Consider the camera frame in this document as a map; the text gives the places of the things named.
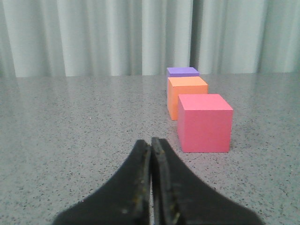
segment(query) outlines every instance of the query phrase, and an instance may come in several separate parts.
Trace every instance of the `table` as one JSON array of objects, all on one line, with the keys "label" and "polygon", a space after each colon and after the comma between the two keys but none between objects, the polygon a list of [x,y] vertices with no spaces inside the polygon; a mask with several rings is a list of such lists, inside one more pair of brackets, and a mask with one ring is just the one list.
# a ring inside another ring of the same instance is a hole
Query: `table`
[{"label": "table", "polygon": [[202,78],[234,109],[229,153],[181,151],[164,75],[0,78],[0,223],[51,224],[103,185],[137,139],[157,136],[266,224],[300,224],[300,74]]}]

